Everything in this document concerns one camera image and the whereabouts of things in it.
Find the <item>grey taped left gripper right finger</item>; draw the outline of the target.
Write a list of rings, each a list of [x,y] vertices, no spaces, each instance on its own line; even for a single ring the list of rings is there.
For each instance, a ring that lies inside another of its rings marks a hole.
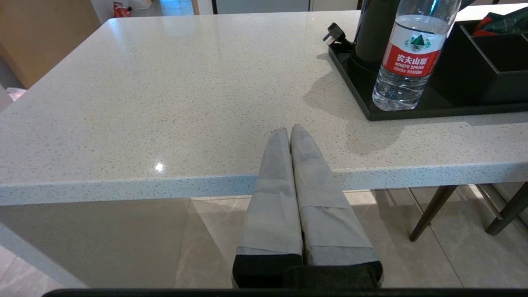
[[[360,273],[379,288],[383,266],[377,251],[317,143],[300,124],[292,128],[290,150],[306,263],[331,272],[341,283]]]

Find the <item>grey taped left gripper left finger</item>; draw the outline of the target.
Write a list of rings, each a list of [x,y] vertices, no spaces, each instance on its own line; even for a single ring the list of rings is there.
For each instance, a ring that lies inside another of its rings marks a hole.
[[[272,132],[245,212],[232,266],[237,289],[283,286],[285,272],[302,266],[303,240],[286,128]]]

